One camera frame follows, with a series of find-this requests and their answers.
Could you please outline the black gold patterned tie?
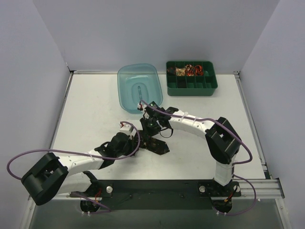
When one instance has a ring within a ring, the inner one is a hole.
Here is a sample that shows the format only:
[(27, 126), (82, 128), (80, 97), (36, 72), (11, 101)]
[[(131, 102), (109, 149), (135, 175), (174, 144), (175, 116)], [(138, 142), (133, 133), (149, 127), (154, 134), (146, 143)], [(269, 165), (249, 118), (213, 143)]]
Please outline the black gold patterned tie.
[(164, 155), (170, 152), (170, 149), (165, 141), (143, 134), (140, 134), (140, 148), (146, 149), (157, 155)]

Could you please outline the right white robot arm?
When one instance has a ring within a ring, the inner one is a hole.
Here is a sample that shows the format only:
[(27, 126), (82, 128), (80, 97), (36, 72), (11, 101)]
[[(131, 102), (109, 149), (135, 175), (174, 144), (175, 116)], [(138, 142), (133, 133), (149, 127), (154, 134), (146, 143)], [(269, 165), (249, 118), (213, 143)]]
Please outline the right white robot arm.
[(143, 113), (142, 128), (146, 131), (158, 132), (162, 128), (182, 130), (206, 139), (209, 151), (216, 160), (214, 180), (222, 185), (228, 185), (233, 179), (236, 154), (240, 143), (227, 130), (212, 121), (202, 121), (199, 117), (169, 107), (167, 110), (156, 104), (138, 104)]

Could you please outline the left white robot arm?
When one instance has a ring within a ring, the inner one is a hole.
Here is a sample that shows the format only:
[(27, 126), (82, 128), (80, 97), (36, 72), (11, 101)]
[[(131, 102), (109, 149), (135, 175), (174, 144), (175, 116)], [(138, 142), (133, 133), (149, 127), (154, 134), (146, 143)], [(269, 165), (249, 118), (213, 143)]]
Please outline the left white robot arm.
[(141, 145), (140, 131), (118, 132), (109, 142), (87, 152), (53, 150), (46, 153), (22, 178), (21, 183), (40, 206), (57, 194), (85, 192), (93, 184), (90, 170), (104, 169), (116, 160), (133, 156)]

